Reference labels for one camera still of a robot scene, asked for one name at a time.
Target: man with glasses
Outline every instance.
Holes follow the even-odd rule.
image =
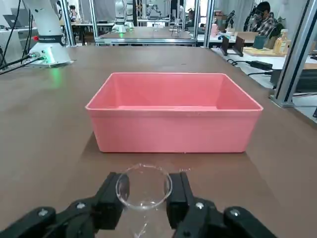
[[[256,14],[262,19],[252,29],[258,32],[260,36],[268,36],[275,26],[273,15],[270,13],[271,6],[267,1],[261,2],[256,8]]]

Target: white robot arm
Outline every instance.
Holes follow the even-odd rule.
[[[39,39],[30,53],[39,53],[44,60],[34,62],[42,66],[69,63],[70,58],[62,43],[59,19],[50,0],[24,0],[33,14],[39,32]]]
[[[115,25],[112,31],[125,33],[125,27],[134,28],[133,0],[115,0]]]

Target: screw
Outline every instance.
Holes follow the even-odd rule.
[[[77,208],[77,209],[83,209],[84,207],[86,207],[86,205],[85,205],[84,203],[82,203],[82,202],[80,202],[80,203],[78,203],[78,204],[76,205],[76,208]]]
[[[204,207],[203,203],[198,202],[196,203],[196,207],[198,207],[199,209],[202,209]]]
[[[240,212],[237,209],[231,210],[230,213],[235,217],[238,217],[240,215]]]
[[[43,216],[45,216],[47,213],[48,213],[48,211],[42,208],[41,211],[38,213],[38,215],[39,215],[40,217],[43,217]]]

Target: plastic bottle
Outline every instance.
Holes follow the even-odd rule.
[[[211,26],[211,36],[216,37],[218,35],[218,26],[216,24],[217,18],[213,19],[212,26]]]
[[[273,52],[275,54],[283,53],[286,50],[287,45],[287,32],[288,30],[283,29],[281,30],[282,36],[277,38],[274,44]]]

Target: glasses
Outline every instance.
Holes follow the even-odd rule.
[[[172,180],[165,170],[135,165],[119,177],[115,189],[125,206],[121,218],[131,237],[158,238],[170,230],[164,205],[172,192]]]

